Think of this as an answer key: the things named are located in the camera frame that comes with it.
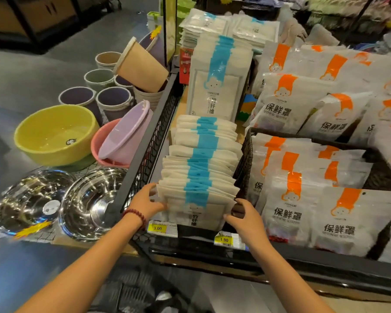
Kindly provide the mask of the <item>person's right hand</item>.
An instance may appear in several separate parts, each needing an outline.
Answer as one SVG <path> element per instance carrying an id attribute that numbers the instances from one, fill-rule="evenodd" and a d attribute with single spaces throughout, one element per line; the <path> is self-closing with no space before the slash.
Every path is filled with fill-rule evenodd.
<path id="1" fill-rule="evenodd" d="M 266 254 L 272 250 L 262 218 L 251 203 L 247 212 L 224 215 L 224 220 L 236 230 L 253 255 Z"/>

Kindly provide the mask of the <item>row of blue-striped white packets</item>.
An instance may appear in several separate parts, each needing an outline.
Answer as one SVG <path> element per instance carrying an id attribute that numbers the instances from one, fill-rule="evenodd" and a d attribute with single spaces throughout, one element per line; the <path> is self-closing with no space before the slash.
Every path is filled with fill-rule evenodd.
<path id="1" fill-rule="evenodd" d="M 237 124 L 217 117 L 179 115 L 157 194 L 167 204 L 161 221 L 219 231 L 236 204 L 234 173 L 243 152 Z"/>

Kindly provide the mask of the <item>person's left forearm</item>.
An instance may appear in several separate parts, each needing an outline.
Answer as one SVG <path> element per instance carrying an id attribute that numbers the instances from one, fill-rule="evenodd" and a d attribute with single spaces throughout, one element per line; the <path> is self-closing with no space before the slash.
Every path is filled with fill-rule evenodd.
<path id="1" fill-rule="evenodd" d="M 15 313 L 86 313 L 123 249 L 140 228 L 132 216 L 122 218 Z"/>

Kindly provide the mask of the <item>person's right forearm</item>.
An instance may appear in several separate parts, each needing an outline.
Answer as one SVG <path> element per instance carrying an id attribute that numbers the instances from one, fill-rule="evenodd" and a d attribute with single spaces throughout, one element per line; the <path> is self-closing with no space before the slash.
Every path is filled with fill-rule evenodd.
<path id="1" fill-rule="evenodd" d="M 270 242 L 254 240 L 248 246 L 287 313 L 335 313 Z"/>

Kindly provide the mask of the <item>pink plastic basin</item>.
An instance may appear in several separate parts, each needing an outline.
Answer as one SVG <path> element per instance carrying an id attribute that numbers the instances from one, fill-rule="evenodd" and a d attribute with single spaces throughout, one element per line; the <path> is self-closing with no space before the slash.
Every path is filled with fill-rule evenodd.
<path id="1" fill-rule="evenodd" d="M 113 128 L 118 124 L 120 119 L 116 119 L 113 121 L 109 121 L 105 125 L 103 125 L 93 136 L 92 141 L 91 141 L 91 152 L 96 160 L 96 162 L 100 166 L 105 166 L 105 167 L 118 167 L 118 168 L 129 168 L 129 165 L 123 165 L 119 162 L 113 161 L 111 159 L 99 159 L 98 153 L 99 150 L 105 141 L 105 139 L 108 137 L 109 133 L 113 130 Z"/>

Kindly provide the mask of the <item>green plastic basin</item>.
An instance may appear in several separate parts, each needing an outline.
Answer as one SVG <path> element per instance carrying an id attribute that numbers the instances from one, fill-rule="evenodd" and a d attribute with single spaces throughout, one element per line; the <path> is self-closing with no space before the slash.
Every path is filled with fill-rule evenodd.
<path id="1" fill-rule="evenodd" d="M 62 166 L 53 166 L 53 168 L 63 170 L 63 171 L 69 172 L 69 173 L 74 173 L 74 172 L 81 171 L 85 168 L 88 168 L 90 165 L 94 164 L 95 162 L 96 162 L 96 160 L 95 160 L 94 156 L 90 153 L 87 156 L 85 156 L 84 158 L 82 158 L 74 163 L 62 165 Z"/>

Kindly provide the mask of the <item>stack of beige plastic bins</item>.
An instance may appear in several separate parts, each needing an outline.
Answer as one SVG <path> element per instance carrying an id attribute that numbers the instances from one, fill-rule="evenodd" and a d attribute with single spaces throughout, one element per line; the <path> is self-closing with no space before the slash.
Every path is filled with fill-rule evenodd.
<path id="1" fill-rule="evenodd" d="M 150 109 L 152 111 L 155 111 L 157 109 L 158 103 L 163 95 L 164 89 L 166 88 L 168 81 L 169 78 L 167 78 L 167 80 L 164 82 L 160 90 L 156 93 L 147 93 L 142 89 L 133 86 L 133 92 L 135 94 L 136 103 L 140 103 L 143 100 L 147 100 L 150 103 Z"/>

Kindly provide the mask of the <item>colourful printed packet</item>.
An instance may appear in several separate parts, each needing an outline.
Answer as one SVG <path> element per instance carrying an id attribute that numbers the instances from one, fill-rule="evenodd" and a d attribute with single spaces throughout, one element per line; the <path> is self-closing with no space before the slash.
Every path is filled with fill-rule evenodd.
<path id="1" fill-rule="evenodd" d="M 236 115 L 236 120 L 247 121 L 252 111 L 255 108 L 257 99 L 253 94 L 247 93 L 243 99 L 243 102 L 240 105 L 240 110 Z"/>

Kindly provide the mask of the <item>upright stack of blue-striped packets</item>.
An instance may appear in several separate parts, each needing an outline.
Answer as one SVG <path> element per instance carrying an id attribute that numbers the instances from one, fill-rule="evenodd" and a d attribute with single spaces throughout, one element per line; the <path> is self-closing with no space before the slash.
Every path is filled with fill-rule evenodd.
<path id="1" fill-rule="evenodd" d="M 202 32 L 191 57 L 186 114 L 234 122 L 252 58 L 248 42 Z"/>

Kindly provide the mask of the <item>red packet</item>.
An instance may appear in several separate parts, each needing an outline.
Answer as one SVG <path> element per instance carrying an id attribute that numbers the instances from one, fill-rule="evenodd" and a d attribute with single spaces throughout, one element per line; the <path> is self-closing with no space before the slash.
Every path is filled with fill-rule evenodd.
<path id="1" fill-rule="evenodd" d="M 181 47 L 179 51 L 179 82 L 183 85 L 189 84 L 191 58 L 194 49 Z"/>

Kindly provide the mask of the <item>small beige plastic bin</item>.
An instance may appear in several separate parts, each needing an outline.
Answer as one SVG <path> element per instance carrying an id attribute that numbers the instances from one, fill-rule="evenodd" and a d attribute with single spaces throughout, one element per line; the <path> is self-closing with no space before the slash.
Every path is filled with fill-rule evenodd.
<path id="1" fill-rule="evenodd" d="M 113 70 L 121 56 L 120 52 L 102 52 L 95 56 L 98 69 Z"/>

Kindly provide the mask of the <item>tall purple plastic bin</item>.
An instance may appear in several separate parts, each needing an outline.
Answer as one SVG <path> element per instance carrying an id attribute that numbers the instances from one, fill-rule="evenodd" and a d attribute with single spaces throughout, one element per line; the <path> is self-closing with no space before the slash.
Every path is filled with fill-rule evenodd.
<path id="1" fill-rule="evenodd" d="M 151 38 L 151 32 L 147 33 L 140 41 L 139 44 L 151 54 L 159 63 L 166 67 L 165 63 L 165 49 L 162 33 L 158 34 L 153 39 Z"/>

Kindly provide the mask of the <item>flat stack of clear packets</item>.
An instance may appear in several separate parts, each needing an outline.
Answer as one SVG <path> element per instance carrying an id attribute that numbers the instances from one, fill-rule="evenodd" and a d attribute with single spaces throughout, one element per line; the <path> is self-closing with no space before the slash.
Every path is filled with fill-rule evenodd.
<path id="1" fill-rule="evenodd" d="M 255 53 L 262 53 L 268 42 L 278 42 L 280 22 L 262 21 L 245 14 L 233 15 L 228 36 L 249 43 Z"/>
<path id="2" fill-rule="evenodd" d="M 179 25 L 182 29 L 179 45 L 183 48 L 194 49 L 203 32 L 226 35 L 230 20 L 231 16 L 214 15 L 193 8 Z"/>

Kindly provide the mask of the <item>folded beige towels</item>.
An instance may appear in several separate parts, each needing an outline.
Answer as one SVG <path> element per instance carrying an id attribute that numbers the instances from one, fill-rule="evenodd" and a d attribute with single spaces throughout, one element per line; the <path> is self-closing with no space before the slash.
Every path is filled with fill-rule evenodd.
<path id="1" fill-rule="evenodd" d="M 288 47 L 301 47 L 303 44 L 338 46 L 340 41 L 321 24 L 316 24 L 310 32 L 290 17 L 279 21 L 278 42 Z"/>

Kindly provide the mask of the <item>wooden cabinet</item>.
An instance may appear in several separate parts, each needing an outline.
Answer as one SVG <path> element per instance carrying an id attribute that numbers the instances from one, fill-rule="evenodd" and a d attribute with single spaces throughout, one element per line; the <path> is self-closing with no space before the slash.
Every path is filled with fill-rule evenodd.
<path id="1" fill-rule="evenodd" d="M 0 0 L 0 49 L 43 54 L 121 8 L 120 0 Z"/>

